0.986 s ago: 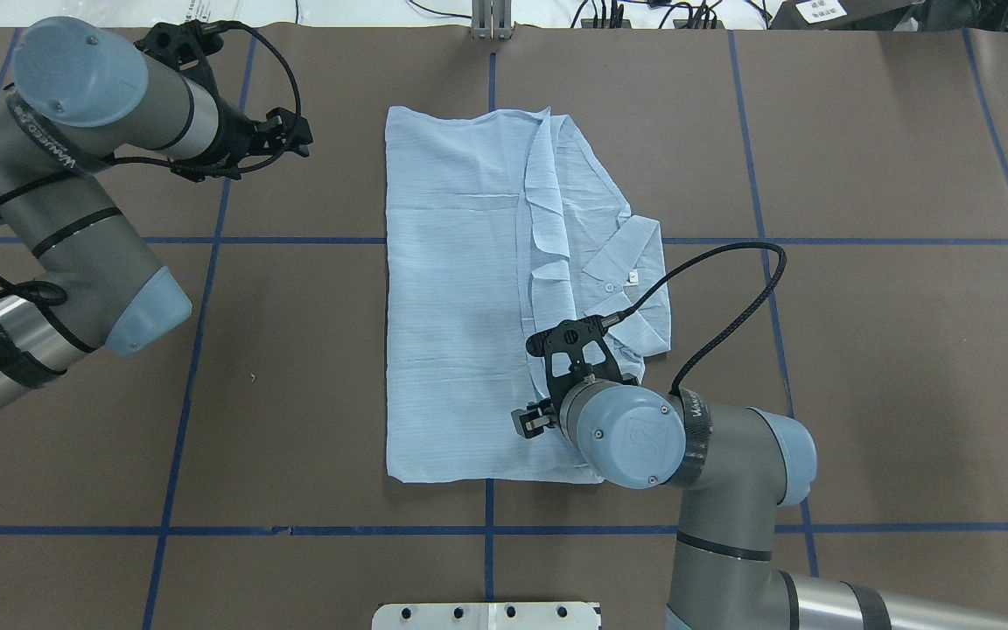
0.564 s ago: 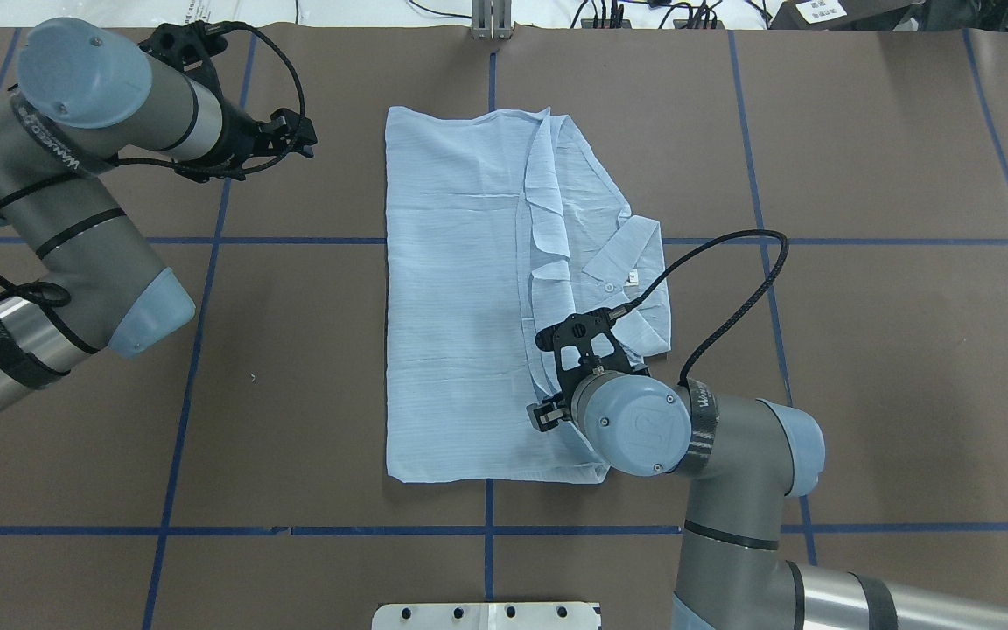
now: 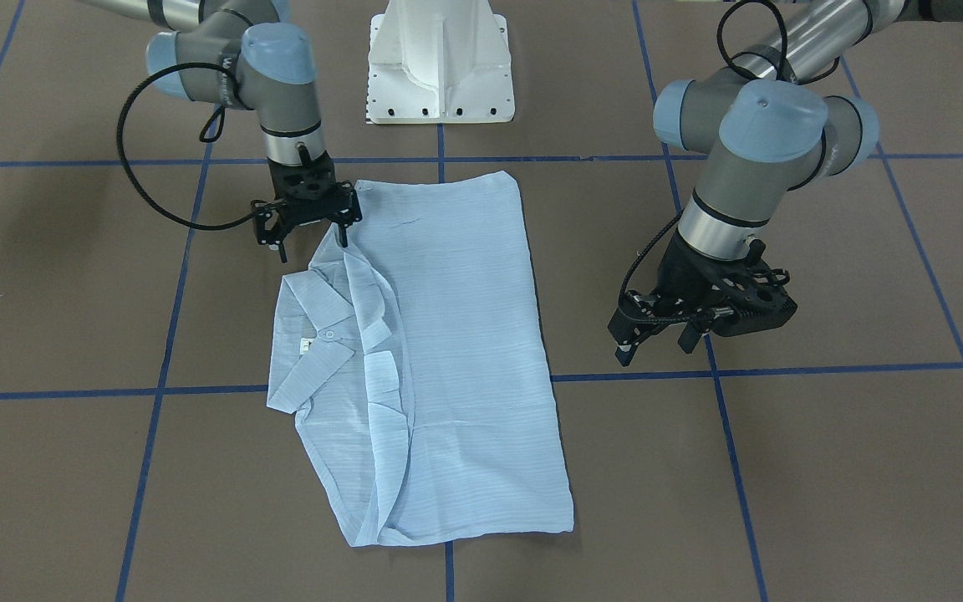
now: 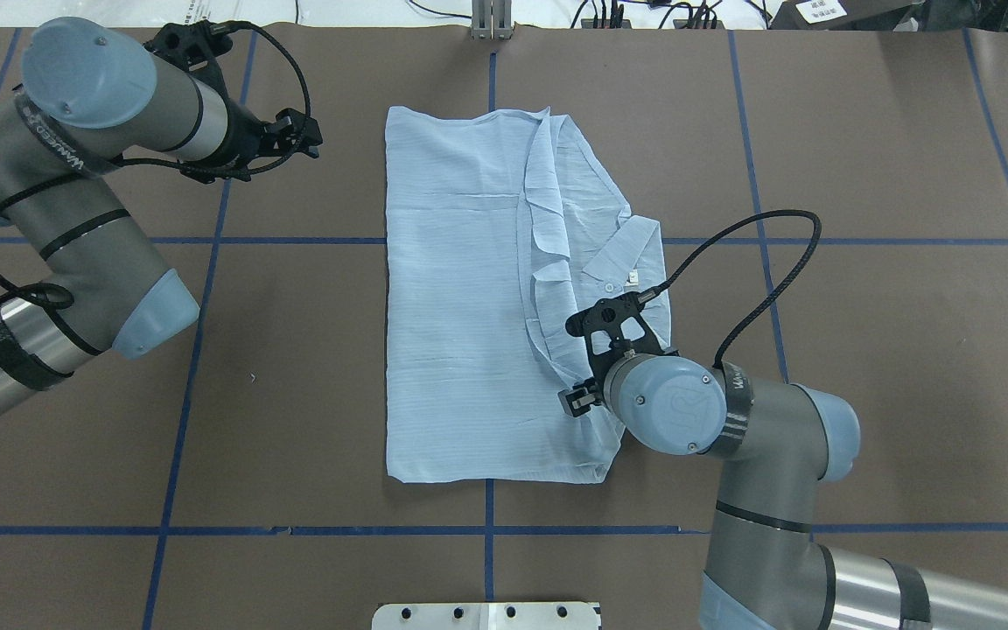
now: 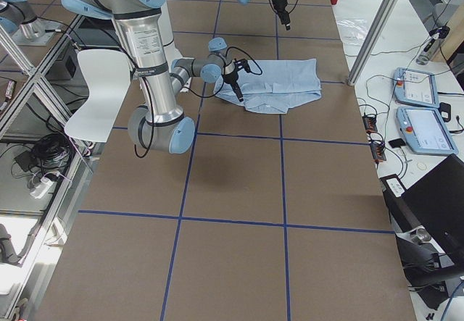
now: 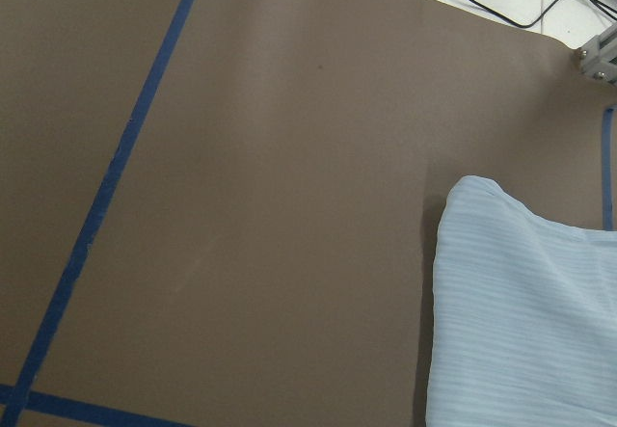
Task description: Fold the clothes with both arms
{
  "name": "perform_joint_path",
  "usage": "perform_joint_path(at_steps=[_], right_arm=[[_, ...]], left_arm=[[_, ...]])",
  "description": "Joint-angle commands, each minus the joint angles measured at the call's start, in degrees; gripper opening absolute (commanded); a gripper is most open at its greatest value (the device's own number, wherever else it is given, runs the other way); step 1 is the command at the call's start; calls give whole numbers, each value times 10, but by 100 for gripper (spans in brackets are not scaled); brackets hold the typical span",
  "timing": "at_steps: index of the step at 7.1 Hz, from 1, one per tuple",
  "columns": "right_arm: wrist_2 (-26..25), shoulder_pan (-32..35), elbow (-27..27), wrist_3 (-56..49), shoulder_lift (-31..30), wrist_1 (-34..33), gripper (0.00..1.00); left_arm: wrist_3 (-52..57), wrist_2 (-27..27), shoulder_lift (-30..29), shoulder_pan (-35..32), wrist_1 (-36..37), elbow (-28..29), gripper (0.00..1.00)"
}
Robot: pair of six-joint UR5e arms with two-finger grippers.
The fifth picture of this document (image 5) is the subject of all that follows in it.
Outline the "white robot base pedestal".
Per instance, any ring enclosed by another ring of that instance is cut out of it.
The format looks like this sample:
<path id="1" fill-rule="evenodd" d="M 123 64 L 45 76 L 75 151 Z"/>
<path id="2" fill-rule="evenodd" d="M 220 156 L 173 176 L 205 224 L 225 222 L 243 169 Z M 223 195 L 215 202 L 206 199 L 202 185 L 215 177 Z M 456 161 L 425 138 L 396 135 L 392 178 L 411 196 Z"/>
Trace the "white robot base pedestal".
<path id="1" fill-rule="evenodd" d="M 180 51 L 177 49 L 175 45 L 175 40 L 174 40 L 174 35 L 172 31 L 172 25 L 171 25 L 171 20 L 170 20 L 170 13 L 167 5 L 167 0 L 166 2 L 162 5 L 161 7 L 162 14 L 159 18 L 158 21 L 158 26 L 159 26 L 159 31 L 162 39 L 162 44 L 164 48 L 164 53 L 166 60 L 171 66 L 171 63 L 174 59 L 179 59 L 182 56 Z M 189 86 L 191 85 L 191 79 L 189 79 L 183 89 L 181 89 L 181 92 L 187 92 L 189 91 Z"/>

